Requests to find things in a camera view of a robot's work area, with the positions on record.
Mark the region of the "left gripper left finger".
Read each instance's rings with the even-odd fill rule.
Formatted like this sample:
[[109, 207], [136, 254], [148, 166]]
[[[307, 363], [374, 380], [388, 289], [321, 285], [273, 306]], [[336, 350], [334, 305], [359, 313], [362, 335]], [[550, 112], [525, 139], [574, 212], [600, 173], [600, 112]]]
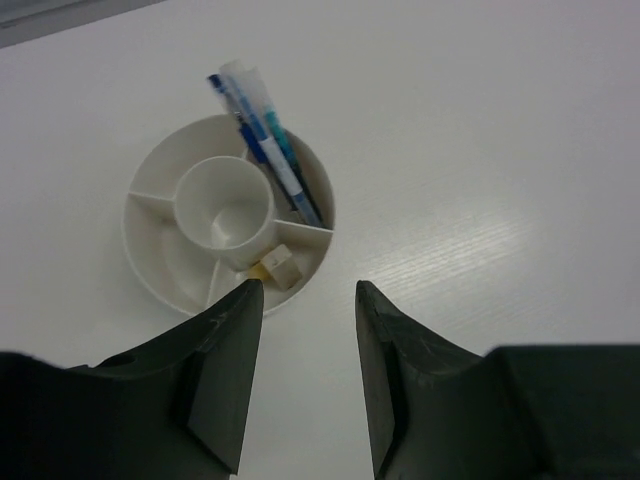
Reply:
[[263, 321], [247, 280], [96, 366], [1, 355], [5, 479], [227, 479], [240, 466]]

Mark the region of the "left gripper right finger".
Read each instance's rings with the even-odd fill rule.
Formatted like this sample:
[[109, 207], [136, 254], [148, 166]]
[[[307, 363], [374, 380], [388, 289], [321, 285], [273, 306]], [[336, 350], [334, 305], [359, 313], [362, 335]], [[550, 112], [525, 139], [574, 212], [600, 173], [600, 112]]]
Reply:
[[474, 354], [356, 285], [378, 479], [635, 479], [635, 344], [500, 346]]

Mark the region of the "yellow eraser block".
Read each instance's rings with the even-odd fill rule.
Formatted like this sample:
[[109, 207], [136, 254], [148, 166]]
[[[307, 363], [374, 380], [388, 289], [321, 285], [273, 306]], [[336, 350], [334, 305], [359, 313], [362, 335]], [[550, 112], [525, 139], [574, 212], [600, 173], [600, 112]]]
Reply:
[[260, 262], [254, 264], [247, 272], [249, 279], [256, 279], [262, 282], [266, 282], [271, 278], [269, 271]]

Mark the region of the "beige cylindrical eraser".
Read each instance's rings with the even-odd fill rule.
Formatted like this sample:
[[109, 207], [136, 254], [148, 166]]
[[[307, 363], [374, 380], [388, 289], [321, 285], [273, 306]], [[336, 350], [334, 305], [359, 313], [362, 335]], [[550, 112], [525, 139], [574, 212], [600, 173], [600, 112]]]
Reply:
[[293, 288], [302, 279], [300, 267], [292, 251], [285, 244], [280, 244], [268, 252], [259, 264], [283, 291]]

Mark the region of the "dark blue pen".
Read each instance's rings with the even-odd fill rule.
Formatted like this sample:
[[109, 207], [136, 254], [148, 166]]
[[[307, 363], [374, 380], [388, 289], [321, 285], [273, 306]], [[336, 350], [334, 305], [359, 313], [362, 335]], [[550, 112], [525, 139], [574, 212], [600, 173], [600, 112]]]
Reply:
[[251, 130], [250, 126], [244, 119], [243, 114], [241, 113], [240, 107], [237, 105], [237, 102], [233, 99], [231, 93], [228, 91], [226, 86], [219, 74], [213, 74], [208, 77], [208, 81], [214, 89], [215, 93], [218, 95], [221, 103], [225, 107], [226, 111], [231, 114], [239, 126], [239, 132], [243, 137], [249, 152], [252, 154], [253, 158], [259, 165], [265, 166], [267, 163], [266, 155], [264, 154], [262, 148], [258, 144], [258, 141]]

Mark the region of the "clear blue pen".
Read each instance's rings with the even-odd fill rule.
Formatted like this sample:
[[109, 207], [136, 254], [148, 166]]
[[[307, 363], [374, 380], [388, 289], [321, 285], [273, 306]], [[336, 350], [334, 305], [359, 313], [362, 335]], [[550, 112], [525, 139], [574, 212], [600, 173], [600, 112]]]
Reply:
[[305, 223], [323, 227], [322, 216], [312, 201], [296, 154], [258, 70], [246, 69], [234, 60], [224, 64], [220, 74], [222, 85], [239, 107], [286, 197]]

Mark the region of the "blue crayon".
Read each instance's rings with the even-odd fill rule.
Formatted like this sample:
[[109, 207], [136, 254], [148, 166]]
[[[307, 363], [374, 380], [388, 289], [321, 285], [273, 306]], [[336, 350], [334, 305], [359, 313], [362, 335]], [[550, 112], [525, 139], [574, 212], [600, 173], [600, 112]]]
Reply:
[[251, 128], [276, 177], [304, 222], [322, 228], [324, 222], [321, 214], [315, 206], [297, 156], [258, 70], [252, 68], [245, 71], [241, 80]]

